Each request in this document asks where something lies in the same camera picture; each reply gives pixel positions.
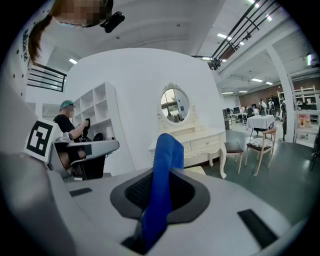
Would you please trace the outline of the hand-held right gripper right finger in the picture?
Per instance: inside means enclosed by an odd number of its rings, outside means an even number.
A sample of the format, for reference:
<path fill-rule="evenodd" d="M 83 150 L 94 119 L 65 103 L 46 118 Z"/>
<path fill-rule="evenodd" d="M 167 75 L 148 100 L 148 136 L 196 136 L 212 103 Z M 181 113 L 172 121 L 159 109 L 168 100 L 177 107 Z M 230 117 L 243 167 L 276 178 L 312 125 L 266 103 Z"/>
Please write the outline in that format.
<path fill-rule="evenodd" d="M 186 170 L 174 173 L 205 185 L 210 202 L 194 221 L 170 225 L 149 256 L 279 256 L 302 230 L 301 222 L 291 225 L 279 211 L 236 183 Z M 264 249 L 237 214 L 247 209 L 278 237 Z"/>

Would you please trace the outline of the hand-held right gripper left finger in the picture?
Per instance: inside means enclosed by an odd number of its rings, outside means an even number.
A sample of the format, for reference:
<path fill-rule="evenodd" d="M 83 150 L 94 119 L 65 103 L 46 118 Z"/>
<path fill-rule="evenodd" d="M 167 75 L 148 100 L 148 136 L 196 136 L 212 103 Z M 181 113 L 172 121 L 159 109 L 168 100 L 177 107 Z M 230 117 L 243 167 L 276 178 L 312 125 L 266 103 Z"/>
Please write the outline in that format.
<path fill-rule="evenodd" d="M 49 171 L 51 192 L 59 214 L 73 239 L 74 256 L 141 256 L 121 242 L 135 231 L 137 220 L 123 217 L 112 205 L 112 190 L 150 168 L 117 176 L 64 182 Z"/>

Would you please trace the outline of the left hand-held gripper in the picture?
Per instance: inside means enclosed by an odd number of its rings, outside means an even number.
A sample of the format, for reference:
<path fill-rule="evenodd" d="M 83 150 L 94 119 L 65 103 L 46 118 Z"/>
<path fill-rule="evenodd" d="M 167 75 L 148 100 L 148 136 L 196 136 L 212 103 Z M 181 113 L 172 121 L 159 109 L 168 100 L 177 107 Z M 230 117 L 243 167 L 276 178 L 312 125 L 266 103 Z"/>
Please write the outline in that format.
<path fill-rule="evenodd" d="M 119 149 L 117 140 L 100 140 L 73 143 L 69 132 L 63 133 L 59 125 L 39 119 L 32 127 L 24 152 L 42 161 L 49 171 L 57 172 L 64 180 L 83 179 L 83 166 L 72 164 L 106 156 Z"/>

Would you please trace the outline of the blue cloth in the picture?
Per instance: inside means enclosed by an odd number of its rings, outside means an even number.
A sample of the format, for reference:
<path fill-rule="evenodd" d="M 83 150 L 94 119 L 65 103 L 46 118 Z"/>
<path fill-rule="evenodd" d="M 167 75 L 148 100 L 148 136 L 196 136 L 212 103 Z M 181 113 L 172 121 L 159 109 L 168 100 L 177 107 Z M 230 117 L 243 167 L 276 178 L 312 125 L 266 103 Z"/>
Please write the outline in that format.
<path fill-rule="evenodd" d="M 184 167 L 184 147 L 172 135 L 161 134 L 156 142 L 149 205 L 142 217 L 144 250 L 149 251 L 167 228 L 172 211 L 170 170 Z"/>

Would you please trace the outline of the white dressing table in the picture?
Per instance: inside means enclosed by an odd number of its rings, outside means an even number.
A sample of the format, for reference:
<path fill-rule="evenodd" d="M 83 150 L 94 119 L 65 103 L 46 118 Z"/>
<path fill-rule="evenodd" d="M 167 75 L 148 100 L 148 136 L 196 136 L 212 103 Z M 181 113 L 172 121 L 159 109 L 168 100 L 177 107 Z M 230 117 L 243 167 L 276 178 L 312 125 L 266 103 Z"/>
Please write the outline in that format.
<path fill-rule="evenodd" d="M 197 131 L 193 127 L 171 132 L 170 135 L 184 147 L 185 167 L 196 166 L 206 161 L 212 167 L 214 165 L 213 159 L 219 157 L 219 174 L 222 179 L 227 177 L 224 171 L 227 158 L 226 131 L 224 129 L 205 128 Z"/>

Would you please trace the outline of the white shelf unit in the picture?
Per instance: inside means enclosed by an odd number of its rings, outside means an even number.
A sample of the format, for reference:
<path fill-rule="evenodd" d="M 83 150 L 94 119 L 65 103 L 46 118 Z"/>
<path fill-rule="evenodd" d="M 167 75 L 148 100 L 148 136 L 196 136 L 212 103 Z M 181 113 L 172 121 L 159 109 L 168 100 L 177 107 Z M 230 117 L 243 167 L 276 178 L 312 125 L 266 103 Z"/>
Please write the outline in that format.
<path fill-rule="evenodd" d="M 88 137 L 90 139 L 101 133 L 105 139 L 115 138 L 119 142 L 119 149 L 106 157 L 103 172 L 111 176 L 134 172 L 136 169 L 120 120 L 115 87 L 106 81 L 76 99 L 74 105 L 72 117 L 74 126 L 78 126 L 89 118 L 91 127 L 88 130 Z"/>

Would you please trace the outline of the dark-seat wooden stool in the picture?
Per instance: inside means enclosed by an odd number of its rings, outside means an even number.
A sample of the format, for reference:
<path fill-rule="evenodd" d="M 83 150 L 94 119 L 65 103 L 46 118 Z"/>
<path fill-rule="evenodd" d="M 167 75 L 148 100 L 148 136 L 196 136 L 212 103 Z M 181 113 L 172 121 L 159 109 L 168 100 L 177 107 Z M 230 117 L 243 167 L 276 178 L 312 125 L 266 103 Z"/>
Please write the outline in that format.
<path fill-rule="evenodd" d="M 237 141 L 225 142 L 224 145 L 226 149 L 226 155 L 228 157 L 234 156 L 235 163 L 237 162 L 237 156 L 239 156 L 239 165 L 237 172 L 239 174 L 241 171 L 244 150 Z"/>

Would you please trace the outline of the wooden chair with patterned cushion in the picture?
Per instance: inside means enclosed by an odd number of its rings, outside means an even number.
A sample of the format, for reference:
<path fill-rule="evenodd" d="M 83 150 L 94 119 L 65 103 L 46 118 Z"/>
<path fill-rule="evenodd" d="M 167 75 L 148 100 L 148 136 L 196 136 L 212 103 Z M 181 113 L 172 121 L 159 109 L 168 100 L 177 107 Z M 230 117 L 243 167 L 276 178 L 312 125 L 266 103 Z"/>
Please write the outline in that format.
<path fill-rule="evenodd" d="M 257 153 L 256 159 L 258 160 L 258 165 L 256 168 L 256 172 L 253 175 L 254 177 L 256 177 L 259 173 L 263 156 L 266 153 L 270 152 L 269 162 L 267 165 L 267 167 L 269 168 L 273 159 L 274 151 L 275 151 L 277 128 L 274 127 L 272 129 L 263 131 L 262 133 L 263 133 L 263 137 L 254 138 L 246 144 L 246 152 L 245 152 L 246 155 L 245 155 L 245 161 L 244 161 L 245 166 L 247 165 L 249 151 L 251 150 Z"/>

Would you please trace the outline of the oval white-framed mirror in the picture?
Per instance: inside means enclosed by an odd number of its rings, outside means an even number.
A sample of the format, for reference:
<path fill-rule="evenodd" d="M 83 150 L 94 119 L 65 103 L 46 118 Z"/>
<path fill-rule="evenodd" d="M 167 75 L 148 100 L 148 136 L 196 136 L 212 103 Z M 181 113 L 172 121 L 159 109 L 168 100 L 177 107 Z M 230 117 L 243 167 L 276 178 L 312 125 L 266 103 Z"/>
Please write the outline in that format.
<path fill-rule="evenodd" d="M 161 93 L 157 112 L 160 133 L 185 134 L 205 130 L 199 121 L 196 106 L 180 86 L 170 82 Z"/>

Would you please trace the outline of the table with white tablecloth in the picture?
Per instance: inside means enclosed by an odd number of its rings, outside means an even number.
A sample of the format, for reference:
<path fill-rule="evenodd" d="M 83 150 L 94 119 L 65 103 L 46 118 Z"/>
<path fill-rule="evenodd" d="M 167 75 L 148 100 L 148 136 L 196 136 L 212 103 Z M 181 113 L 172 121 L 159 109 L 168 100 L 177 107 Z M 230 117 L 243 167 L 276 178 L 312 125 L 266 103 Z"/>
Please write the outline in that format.
<path fill-rule="evenodd" d="M 275 127 L 275 117 L 273 115 L 253 115 L 246 120 L 246 128 L 251 129 L 251 135 L 253 131 L 258 136 L 259 132 L 271 130 Z"/>

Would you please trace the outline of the black metal railing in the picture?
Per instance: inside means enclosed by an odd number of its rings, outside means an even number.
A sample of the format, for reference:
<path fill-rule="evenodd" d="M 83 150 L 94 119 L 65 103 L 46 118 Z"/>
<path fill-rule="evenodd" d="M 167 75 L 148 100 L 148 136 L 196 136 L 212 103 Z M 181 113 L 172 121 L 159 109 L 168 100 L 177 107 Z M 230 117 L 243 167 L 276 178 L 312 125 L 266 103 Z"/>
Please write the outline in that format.
<path fill-rule="evenodd" d="M 27 85 L 63 93 L 66 78 L 67 74 L 37 63 L 28 68 Z"/>

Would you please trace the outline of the person's polka-dot shirt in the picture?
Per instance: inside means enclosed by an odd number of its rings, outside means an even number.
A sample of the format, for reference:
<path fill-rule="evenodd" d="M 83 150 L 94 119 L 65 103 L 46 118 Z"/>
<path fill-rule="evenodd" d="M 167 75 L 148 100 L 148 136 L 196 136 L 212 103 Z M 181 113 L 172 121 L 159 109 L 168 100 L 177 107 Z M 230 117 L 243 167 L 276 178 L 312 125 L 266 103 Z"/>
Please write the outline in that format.
<path fill-rule="evenodd" d="M 29 49 L 41 38 L 52 15 L 28 21 L 12 42 L 0 66 L 0 161 L 20 154 L 37 121 L 25 102 L 28 69 L 33 63 Z"/>

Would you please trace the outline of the white storage rack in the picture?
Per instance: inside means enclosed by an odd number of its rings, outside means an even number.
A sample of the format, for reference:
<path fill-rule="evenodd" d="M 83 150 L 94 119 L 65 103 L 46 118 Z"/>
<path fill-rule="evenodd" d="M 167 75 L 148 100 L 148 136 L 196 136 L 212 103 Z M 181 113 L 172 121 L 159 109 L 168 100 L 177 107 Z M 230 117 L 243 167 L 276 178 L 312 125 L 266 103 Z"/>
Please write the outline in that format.
<path fill-rule="evenodd" d="M 320 129 L 320 90 L 312 84 L 296 88 L 294 94 L 293 142 L 312 148 Z"/>

